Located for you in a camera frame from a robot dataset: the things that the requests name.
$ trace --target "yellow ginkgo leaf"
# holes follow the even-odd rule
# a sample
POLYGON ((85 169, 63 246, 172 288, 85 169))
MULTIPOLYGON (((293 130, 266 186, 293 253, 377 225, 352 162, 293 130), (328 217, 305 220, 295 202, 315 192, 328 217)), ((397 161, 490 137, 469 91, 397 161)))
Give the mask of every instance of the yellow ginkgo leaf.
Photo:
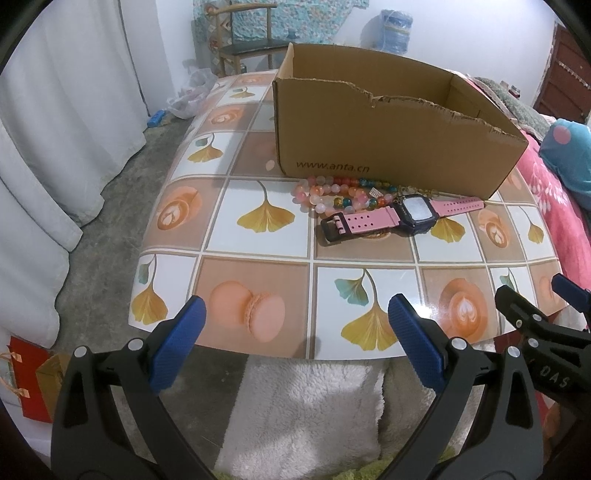
POLYGON ((207 147, 204 147, 201 150, 197 150, 195 153, 190 154, 187 160, 195 163, 206 162, 210 160, 215 160, 216 158, 220 158, 222 155, 223 151, 218 150, 210 144, 207 147))
POLYGON ((448 244, 459 242, 465 233, 464 226, 450 218, 440 218, 431 229, 431 235, 445 240, 448 244))
POLYGON ((230 95, 230 98, 248 98, 254 96, 254 93, 248 91, 248 88, 245 88, 243 91, 234 93, 230 95))
POLYGON ((369 312, 345 325, 340 335, 365 351, 375 350, 376 347, 383 351, 398 341, 388 323, 388 315, 379 307, 377 301, 369 312))
POLYGON ((293 222, 296 216, 289 210, 271 205, 267 197, 267 189, 260 181, 257 180, 257 182, 265 193, 262 205, 242 215, 236 223, 256 233, 263 233, 267 230, 276 232, 293 222))
POLYGON ((530 231, 527 232, 527 238, 535 244, 540 244, 544 241, 544 231, 530 221, 530 231))
POLYGON ((131 311, 136 322, 150 325, 164 320, 168 315, 168 308, 164 301, 154 291, 154 279, 144 291, 139 293, 131 302, 131 311))

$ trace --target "cardboard box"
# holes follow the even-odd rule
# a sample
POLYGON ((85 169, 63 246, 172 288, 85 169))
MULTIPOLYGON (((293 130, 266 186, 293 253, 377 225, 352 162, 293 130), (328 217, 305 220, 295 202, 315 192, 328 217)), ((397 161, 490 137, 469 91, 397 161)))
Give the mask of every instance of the cardboard box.
POLYGON ((35 372, 41 396, 51 421, 53 421, 56 412, 57 397, 60 395, 61 384, 64 381, 64 374, 68 369, 69 362, 70 355, 58 353, 49 357, 35 372))
POLYGON ((292 44, 273 93, 290 177, 366 177, 486 200, 527 146, 460 76, 388 53, 292 44))

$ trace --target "concrete floor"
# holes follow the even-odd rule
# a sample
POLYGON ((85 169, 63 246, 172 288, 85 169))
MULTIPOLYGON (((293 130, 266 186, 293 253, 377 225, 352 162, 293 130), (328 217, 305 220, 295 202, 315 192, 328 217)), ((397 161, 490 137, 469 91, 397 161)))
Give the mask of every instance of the concrete floor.
MULTIPOLYGON (((72 352, 121 348, 146 332, 127 324, 131 287, 144 230, 164 177, 190 121, 146 130, 146 146, 133 156, 102 196, 100 215, 83 227, 70 255, 70 272, 56 302, 61 328, 54 347, 72 352)), ((247 356, 195 347, 174 385, 160 397, 187 441, 213 467, 247 356)), ((137 454, 150 458, 120 388, 114 389, 121 418, 137 454)))

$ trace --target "bag handle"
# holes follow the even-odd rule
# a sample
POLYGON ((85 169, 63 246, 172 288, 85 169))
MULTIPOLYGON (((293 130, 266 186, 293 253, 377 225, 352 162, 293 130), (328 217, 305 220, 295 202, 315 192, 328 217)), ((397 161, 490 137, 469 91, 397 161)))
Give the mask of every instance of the bag handle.
MULTIPOLYGON (((22 363, 21 355, 16 352, 0 353, 0 358, 6 360, 7 362, 14 360, 15 362, 18 362, 20 364, 22 363)), ((8 391, 12 392, 15 395, 24 398, 31 398, 31 396, 29 395, 29 391, 26 388, 14 388, 12 385, 9 385, 2 377, 0 377, 0 385, 2 385, 8 391)))

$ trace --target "pink watch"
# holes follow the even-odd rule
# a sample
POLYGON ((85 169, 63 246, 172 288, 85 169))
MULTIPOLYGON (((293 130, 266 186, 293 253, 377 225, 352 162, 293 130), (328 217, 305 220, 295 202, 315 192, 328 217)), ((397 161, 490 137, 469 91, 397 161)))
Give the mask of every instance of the pink watch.
POLYGON ((322 220, 320 225, 328 242, 351 238, 360 233, 370 233, 400 227, 412 235, 428 232, 441 217, 473 212, 484 208, 477 197, 459 200, 430 200, 420 194, 402 197, 393 203, 371 212, 361 211, 345 215, 335 213, 322 220))

